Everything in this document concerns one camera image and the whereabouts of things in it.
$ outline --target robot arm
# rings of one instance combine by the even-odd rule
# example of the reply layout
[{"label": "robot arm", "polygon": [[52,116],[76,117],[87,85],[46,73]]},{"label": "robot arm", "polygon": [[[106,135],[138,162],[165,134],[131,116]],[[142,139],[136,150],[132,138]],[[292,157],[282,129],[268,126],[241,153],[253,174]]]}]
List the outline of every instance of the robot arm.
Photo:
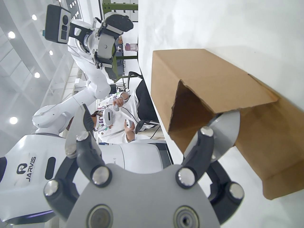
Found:
[{"label": "robot arm", "polygon": [[112,70],[112,47],[115,40],[133,28],[132,21],[123,15],[110,13],[101,28],[78,20],[71,20],[71,13],[62,7],[49,5],[45,38],[68,44],[68,50],[79,68],[88,76],[87,88],[57,105],[47,105],[33,116],[36,133],[58,135],[68,125],[82,104],[90,105],[104,99],[110,92],[107,77],[115,80]]}]

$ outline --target metal screw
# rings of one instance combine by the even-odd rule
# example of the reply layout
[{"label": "metal screw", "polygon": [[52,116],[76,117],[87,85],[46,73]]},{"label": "metal screw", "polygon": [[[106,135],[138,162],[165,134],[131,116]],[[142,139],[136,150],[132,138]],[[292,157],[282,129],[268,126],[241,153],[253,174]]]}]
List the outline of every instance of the metal screw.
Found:
[{"label": "metal screw", "polygon": [[237,183],[231,184],[229,187],[229,192],[235,199],[239,200],[242,199],[245,195],[243,188]]},{"label": "metal screw", "polygon": [[47,182],[45,185],[43,192],[45,196],[51,196],[58,190],[58,182],[55,179],[52,179]]},{"label": "metal screw", "polygon": [[178,179],[184,186],[193,186],[195,183],[194,173],[189,168],[181,168],[178,172]]},{"label": "metal screw", "polygon": [[64,147],[64,149],[65,149],[65,154],[66,154],[67,156],[75,155],[75,154],[76,154],[76,151],[77,151],[77,148],[76,148],[76,144],[75,144],[75,143],[66,145],[66,146]]},{"label": "metal screw", "polygon": [[174,228],[199,228],[200,221],[196,212],[189,206],[178,208],[173,217]]},{"label": "metal screw", "polygon": [[76,140],[80,142],[80,141],[86,140],[88,138],[88,136],[89,136],[89,133],[87,131],[82,131],[80,133],[80,135],[76,136]]},{"label": "metal screw", "polygon": [[92,180],[94,184],[102,185],[109,179],[109,176],[109,169],[105,166],[100,166],[94,171]]},{"label": "metal screw", "polygon": [[212,137],[213,136],[213,130],[208,127],[208,126],[204,126],[201,128],[201,133],[205,136],[208,136],[208,137]]}]

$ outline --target person's hand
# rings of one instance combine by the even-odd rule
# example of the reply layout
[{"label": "person's hand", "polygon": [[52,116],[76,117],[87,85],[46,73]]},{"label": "person's hand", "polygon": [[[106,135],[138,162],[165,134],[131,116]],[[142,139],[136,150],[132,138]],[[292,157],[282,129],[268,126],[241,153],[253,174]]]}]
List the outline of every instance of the person's hand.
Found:
[{"label": "person's hand", "polygon": [[134,140],[135,139],[135,133],[134,133],[135,125],[134,125],[134,123],[132,123],[132,126],[130,128],[128,128],[127,127],[127,122],[125,120],[124,128],[125,128],[125,132],[126,132],[126,135],[127,135],[127,140],[129,142]]},{"label": "person's hand", "polygon": [[132,122],[132,126],[130,128],[127,127],[127,120],[125,120],[125,124],[124,124],[124,128],[125,128],[125,132],[128,133],[128,132],[133,132],[135,130],[135,125],[134,123]]},{"label": "person's hand", "polygon": [[121,107],[124,105],[124,99],[122,97],[120,98],[117,98],[114,102],[113,102],[113,105],[117,104],[118,107]]}]

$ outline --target jarvis logo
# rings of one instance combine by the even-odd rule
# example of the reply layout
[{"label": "jarvis logo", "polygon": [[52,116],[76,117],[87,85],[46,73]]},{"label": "jarvis logo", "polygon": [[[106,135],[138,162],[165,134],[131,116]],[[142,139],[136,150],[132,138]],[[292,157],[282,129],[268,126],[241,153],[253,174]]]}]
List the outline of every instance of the jarvis logo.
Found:
[{"label": "jarvis logo", "polygon": [[26,173],[26,170],[24,170],[27,167],[27,164],[19,164],[17,168],[17,174],[24,174]]},{"label": "jarvis logo", "polygon": [[27,172],[26,179],[30,182],[31,177],[32,177],[32,173],[33,173],[33,169],[34,169],[35,161],[36,161],[36,157],[32,157],[30,162],[29,162],[29,166],[28,166],[28,164],[19,164],[18,168],[17,168],[17,174],[24,174],[24,173]]},{"label": "jarvis logo", "polygon": [[29,182],[31,181],[31,176],[32,176],[32,173],[33,173],[33,168],[34,168],[35,161],[36,161],[36,157],[32,157],[31,161],[29,163],[29,167],[27,169],[28,174],[26,174],[26,176],[27,176],[26,179]]}]

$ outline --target person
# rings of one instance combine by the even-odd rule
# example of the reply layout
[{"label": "person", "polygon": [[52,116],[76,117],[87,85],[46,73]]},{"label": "person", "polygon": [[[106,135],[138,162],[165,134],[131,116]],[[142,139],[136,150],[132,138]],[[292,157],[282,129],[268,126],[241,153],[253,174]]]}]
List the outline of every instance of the person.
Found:
[{"label": "person", "polygon": [[[111,106],[118,105],[119,111],[113,111],[113,125],[105,126],[103,123],[103,111]],[[128,92],[117,92],[101,101],[97,110],[91,115],[94,122],[94,131],[103,143],[127,143],[139,139],[160,139],[164,140],[160,126],[144,124],[138,134],[135,128],[140,120],[157,121],[150,94],[147,86],[142,80],[132,94]],[[126,120],[132,122],[132,126],[126,126]]]}]

